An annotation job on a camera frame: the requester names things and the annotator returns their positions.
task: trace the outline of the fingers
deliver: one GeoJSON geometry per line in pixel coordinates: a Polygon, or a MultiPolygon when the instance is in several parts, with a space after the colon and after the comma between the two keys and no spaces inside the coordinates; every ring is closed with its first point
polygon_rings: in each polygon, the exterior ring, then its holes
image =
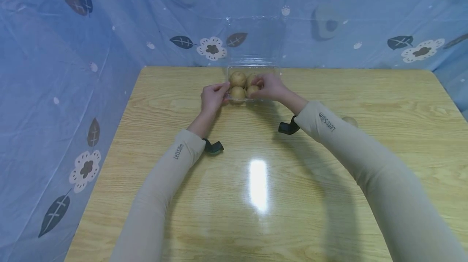
{"type": "Polygon", "coordinates": [[[225,83],[212,84],[212,85],[203,87],[203,89],[216,91],[216,90],[219,90],[224,84],[225,83]]]}
{"type": "Polygon", "coordinates": [[[258,90],[250,95],[251,99],[260,99],[260,98],[265,98],[265,90],[261,89],[258,90]]]}
{"type": "Polygon", "coordinates": [[[253,80],[252,80],[252,82],[250,84],[258,85],[259,81],[264,81],[264,75],[263,74],[258,74],[255,78],[253,78],[253,80]]]}
{"type": "Polygon", "coordinates": [[[218,92],[224,95],[226,92],[229,90],[229,86],[231,83],[229,81],[226,81],[225,83],[222,84],[222,86],[218,89],[218,92]]]}

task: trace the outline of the blue backdrop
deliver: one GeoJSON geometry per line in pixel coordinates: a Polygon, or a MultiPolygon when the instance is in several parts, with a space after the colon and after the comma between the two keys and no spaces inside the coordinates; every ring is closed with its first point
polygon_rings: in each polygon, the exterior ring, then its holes
{"type": "Polygon", "coordinates": [[[468,0],[0,0],[0,261],[62,261],[145,65],[434,71],[468,117],[468,0]]]}

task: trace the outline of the beige arm sleeve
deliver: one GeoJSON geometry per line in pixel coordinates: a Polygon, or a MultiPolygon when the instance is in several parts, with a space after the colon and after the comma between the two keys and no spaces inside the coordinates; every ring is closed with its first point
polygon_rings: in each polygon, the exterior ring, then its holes
{"type": "Polygon", "coordinates": [[[295,122],[361,187],[393,261],[467,261],[419,179],[396,155],[320,102],[309,102],[295,122]]]}
{"type": "Polygon", "coordinates": [[[175,137],[136,194],[110,262],[161,260],[167,206],[204,146],[204,140],[187,130],[175,137]]]}

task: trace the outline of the white flower pattern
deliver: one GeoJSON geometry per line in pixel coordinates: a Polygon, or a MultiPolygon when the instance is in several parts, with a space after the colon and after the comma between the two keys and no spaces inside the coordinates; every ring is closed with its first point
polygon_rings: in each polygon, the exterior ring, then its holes
{"type": "Polygon", "coordinates": [[[417,60],[425,60],[437,53],[437,49],[443,46],[445,39],[423,41],[414,48],[409,48],[401,53],[403,61],[411,63],[417,60]]]}
{"type": "Polygon", "coordinates": [[[86,187],[86,184],[94,180],[99,172],[99,161],[101,161],[101,152],[95,150],[92,154],[85,151],[78,155],[75,160],[75,169],[70,173],[68,181],[75,184],[73,191],[80,193],[86,187]]]}
{"type": "Polygon", "coordinates": [[[202,56],[206,56],[207,59],[218,61],[218,59],[224,58],[227,53],[222,45],[223,41],[218,37],[202,38],[200,46],[197,47],[197,52],[202,56]]]}

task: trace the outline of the hand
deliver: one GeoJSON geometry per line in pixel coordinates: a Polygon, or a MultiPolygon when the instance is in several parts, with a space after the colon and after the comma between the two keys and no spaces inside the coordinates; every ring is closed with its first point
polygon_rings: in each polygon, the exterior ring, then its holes
{"type": "Polygon", "coordinates": [[[228,100],[225,98],[228,89],[229,81],[203,87],[203,92],[200,95],[202,98],[201,113],[216,114],[222,103],[228,100]]]}
{"type": "Polygon", "coordinates": [[[289,90],[274,74],[260,74],[252,80],[253,85],[261,89],[250,95],[251,98],[262,98],[277,101],[285,105],[295,115],[299,115],[308,101],[289,90]]]}
{"type": "Polygon", "coordinates": [[[284,86],[281,79],[275,74],[260,74],[252,80],[252,85],[259,86],[261,89],[250,95],[251,98],[262,98],[280,102],[283,96],[289,89],[284,86]]]}

